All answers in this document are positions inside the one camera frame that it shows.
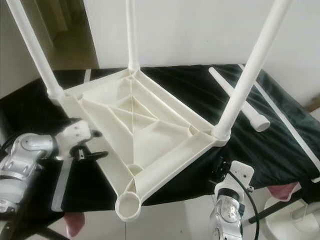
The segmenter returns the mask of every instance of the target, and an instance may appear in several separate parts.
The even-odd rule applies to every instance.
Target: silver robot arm
[[[254,169],[244,163],[233,161],[230,172],[238,178],[243,186],[249,183]],[[209,234],[212,240],[242,240],[241,224],[244,212],[244,190],[228,173],[224,180],[214,189],[216,205],[210,215]]]
[[[67,160],[73,147],[95,136],[81,120],[56,136],[25,133],[14,141],[10,153],[0,162],[0,214],[17,212],[38,167],[37,160],[50,156]]]

